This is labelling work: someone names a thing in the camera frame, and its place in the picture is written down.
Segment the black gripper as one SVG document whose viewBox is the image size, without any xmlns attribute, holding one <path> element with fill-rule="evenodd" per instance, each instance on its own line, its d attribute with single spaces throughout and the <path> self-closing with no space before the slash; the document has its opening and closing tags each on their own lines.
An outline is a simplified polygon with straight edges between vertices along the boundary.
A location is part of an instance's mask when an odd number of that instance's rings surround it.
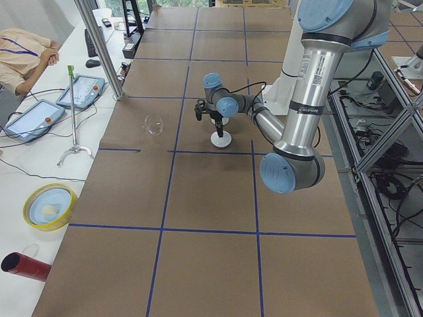
<svg viewBox="0 0 423 317">
<path fill-rule="evenodd" d="M 218 137 L 223 137 L 223 116 L 215 109 L 215 106 L 212 106 L 204 99 L 199 99 L 196 101 L 194 112 L 198 121 L 202 120 L 203 115 L 208 114 L 215 122 Z"/>
</svg>

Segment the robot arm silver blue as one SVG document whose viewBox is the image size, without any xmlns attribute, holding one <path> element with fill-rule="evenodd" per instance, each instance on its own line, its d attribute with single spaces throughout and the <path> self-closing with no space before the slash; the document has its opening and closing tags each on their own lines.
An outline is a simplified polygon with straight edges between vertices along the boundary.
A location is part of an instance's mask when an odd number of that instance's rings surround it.
<svg viewBox="0 0 423 317">
<path fill-rule="evenodd" d="M 259 97 L 230 92 L 217 73 L 203 78 L 205 99 L 195 105 L 197 120 L 210 115 L 217 136 L 223 137 L 222 119 L 246 114 L 273 145 L 260 162 L 260 176 L 269 190 L 287 194 L 318 184 L 325 163 L 312 142 L 336 69 L 345 52 L 383 45 L 390 15 L 390 1 L 302 1 L 297 20 L 304 52 L 285 122 Z"/>
</svg>

